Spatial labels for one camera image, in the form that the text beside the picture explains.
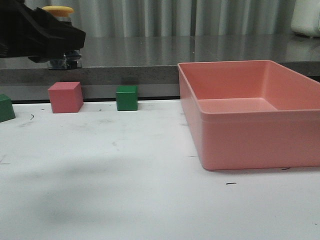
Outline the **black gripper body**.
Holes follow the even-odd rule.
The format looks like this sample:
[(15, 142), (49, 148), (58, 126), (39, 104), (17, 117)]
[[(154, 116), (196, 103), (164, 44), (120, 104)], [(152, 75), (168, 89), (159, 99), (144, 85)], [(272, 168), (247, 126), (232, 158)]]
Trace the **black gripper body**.
[(35, 63), (62, 59), (65, 52), (84, 47), (86, 33), (58, 21), (42, 8), (23, 0), (0, 2), (1, 58), (28, 57)]

